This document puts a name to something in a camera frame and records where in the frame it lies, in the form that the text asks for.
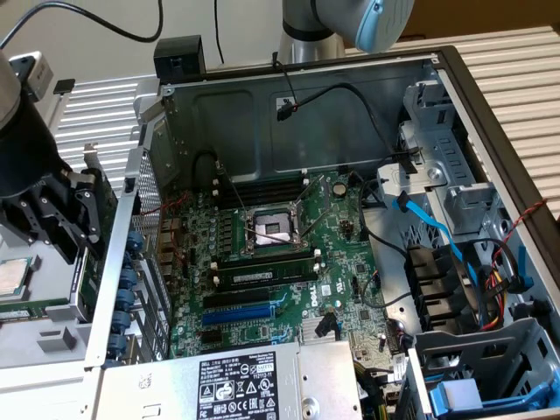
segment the motherboard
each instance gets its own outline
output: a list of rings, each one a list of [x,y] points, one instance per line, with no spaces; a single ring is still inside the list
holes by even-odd
[[[364,367],[390,366],[385,311],[361,299],[365,291],[368,302],[383,304],[379,281],[368,281],[375,260],[361,232],[360,186],[325,171],[273,191],[288,197],[293,185],[291,200],[265,205],[258,185],[219,199],[216,192],[178,194],[187,198],[166,215],[160,234],[173,300],[170,358],[348,340]]]

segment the capacitor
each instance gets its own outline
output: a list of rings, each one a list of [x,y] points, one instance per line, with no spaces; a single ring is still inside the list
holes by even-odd
[[[387,342],[387,336],[382,334],[379,338],[379,353],[383,353],[383,349],[385,348],[385,343]]]

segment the cpu socket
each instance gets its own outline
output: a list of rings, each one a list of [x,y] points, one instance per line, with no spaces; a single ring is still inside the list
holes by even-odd
[[[298,209],[301,206],[281,205],[249,210],[245,221],[245,253],[286,245],[300,248]]]

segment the ventilation grille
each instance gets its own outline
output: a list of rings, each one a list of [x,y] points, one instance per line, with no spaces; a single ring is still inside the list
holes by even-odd
[[[151,166],[150,157],[145,151],[142,156],[140,165],[140,176],[138,177],[138,195],[142,202],[140,213],[145,214],[155,208],[161,207],[161,196],[159,194],[158,184]],[[153,249],[158,248],[158,234],[161,211],[144,216],[132,216],[132,225],[134,229],[141,232],[145,236],[150,237]]]

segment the sticker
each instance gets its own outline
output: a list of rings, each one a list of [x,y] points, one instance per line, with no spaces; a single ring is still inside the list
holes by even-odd
[[[197,413],[198,420],[277,420],[276,354],[202,361]]]
[[[19,318],[29,318],[29,311],[23,309],[22,311],[0,312],[0,319],[19,319]]]
[[[330,284],[323,284],[321,286],[321,295],[331,296],[331,285]]]
[[[293,96],[286,96],[285,98],[276,98],[276,111],[278,111],[284,105],[289,103],[295,103]]]
[[[267,280],[272,278],[272,273],[246,274],[245,276],[234,276],[234,283],[252,282],[255,280]]]
[[[400,382],[406,375],[407,358],[404,353],[396,354],[393,357],[393,374],[395,375],[395,382]]]

